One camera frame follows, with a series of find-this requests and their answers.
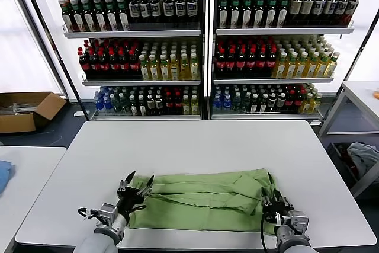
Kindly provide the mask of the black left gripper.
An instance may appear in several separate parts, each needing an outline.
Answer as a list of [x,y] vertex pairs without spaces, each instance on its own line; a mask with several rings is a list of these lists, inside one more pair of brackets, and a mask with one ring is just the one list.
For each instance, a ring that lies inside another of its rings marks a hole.
[[119,199],[117,203],[117,210],[119,214],[129,215],[138,210],[145,209],[147,205],[144,204],[144,200],[152,192],[152,185],[154,175],[152,175],[146,186],[138,189],[130,186],[130,183],[135,175],[135,171],[128,174],[124,180],[120,181],[117,190],[117,197]]

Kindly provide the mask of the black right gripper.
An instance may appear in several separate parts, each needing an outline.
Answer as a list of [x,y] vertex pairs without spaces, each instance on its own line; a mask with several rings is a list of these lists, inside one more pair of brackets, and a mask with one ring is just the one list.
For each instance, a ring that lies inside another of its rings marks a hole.
[[271,203],[269,191],[261,188],[262,211],[264,221],[268,223],[284,223],[284,216],[293,209],[293,205],[277,189],[273,190],[274,202]]

